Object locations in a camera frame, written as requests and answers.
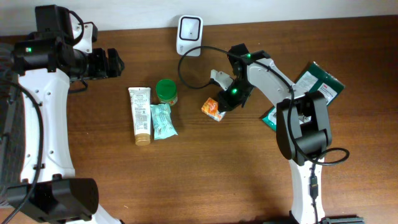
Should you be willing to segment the orange tissue packet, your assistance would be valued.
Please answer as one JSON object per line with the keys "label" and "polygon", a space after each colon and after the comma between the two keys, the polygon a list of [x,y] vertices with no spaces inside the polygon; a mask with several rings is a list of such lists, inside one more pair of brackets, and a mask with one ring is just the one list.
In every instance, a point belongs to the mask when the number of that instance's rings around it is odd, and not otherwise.
{"label": "orange tissue packet", "polygon": [[218,102],[212,98],[208,98],[204,102],[201,111],[217,122],[220,122],[226,114],[226,112],[218,111]]}

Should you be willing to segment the white cream tube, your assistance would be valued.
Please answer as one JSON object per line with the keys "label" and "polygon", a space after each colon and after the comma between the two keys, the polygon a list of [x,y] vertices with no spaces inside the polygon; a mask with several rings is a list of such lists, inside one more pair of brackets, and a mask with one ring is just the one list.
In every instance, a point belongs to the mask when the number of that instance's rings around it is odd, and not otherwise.
{"label": "white cream tube", "polygon": [[151,112],[150,112],[150,88],[128,88],[132,119],[134,126],[134,138],[137,146],[146,146],[151,142]]}

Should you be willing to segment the green lid seasoning jar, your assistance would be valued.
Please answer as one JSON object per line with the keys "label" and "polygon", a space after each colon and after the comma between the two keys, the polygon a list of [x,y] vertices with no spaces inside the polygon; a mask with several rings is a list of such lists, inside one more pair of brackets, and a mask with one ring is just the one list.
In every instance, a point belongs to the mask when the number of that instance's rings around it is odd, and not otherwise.
{"label": "green lid seasoning jar", "polygon": [[161,103],[173,106],[178,101],[177,86],[173,80],[160,80],[156,84],[155,90]]}

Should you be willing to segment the teal tissue packet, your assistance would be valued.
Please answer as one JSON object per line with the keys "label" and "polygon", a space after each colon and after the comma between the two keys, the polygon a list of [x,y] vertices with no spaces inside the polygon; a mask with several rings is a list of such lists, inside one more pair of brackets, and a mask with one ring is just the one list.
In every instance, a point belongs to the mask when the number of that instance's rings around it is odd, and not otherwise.
{"label": "teal tissue packet", "polygon": [[169,104],[151,105],[150,110],[155,140],[167,139],[178,134],[172,124]]}

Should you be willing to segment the green wipes package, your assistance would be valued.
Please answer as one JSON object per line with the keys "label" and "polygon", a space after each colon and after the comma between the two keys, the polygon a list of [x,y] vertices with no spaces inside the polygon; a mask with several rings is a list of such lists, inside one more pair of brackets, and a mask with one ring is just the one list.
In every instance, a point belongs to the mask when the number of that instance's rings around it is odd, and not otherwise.
{"label": "green wipes package", "polygon": [[[287,85],[273,73],[267,75],[267,78],[264,95],[273,103],[274,107],[262,120],[275,131],[277,129],[276,104],[284,99],[291,99],[291,93]],[[299,98],[306,93],[319,91],[325,97],[327,106],[345,89],[344,84],[322,69],[316,62],[307,63],[296,82],[288,81],[288,83],[295,91],[295,98]]]}

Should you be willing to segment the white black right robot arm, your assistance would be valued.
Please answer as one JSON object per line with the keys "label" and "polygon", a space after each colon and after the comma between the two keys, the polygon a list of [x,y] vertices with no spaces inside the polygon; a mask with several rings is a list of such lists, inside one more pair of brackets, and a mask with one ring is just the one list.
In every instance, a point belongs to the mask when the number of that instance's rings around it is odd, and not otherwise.
{"label": "white black right robot arm", "polygon": [[220,112],[244,106],[254,88],[259,89],[276,108],[276,138],[281,154],[292,173],[293,202],[287,223],[364,223],[361,217],[326,217],[322,206],[322,167],[341,164],[326,162],[333,152],[326,98],[308,92],[289,80],[265,51],[250,53],[244,44],[227,52],[234,78],[218,95]]}

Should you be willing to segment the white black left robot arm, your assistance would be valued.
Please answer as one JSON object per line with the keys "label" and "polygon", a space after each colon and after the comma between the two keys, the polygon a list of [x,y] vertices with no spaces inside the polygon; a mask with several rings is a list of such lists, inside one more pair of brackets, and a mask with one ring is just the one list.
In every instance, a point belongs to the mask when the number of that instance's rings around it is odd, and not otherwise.
{"label": "white black left robot arm", "polygon": [[37,29],[13,46],[1,75],[1,206],[39,223],[117,223],[98,186],[75,175],[68,143],[70,85],[116,78],[115,49],[93,48],[92,22],[57,5],[35,8]]}

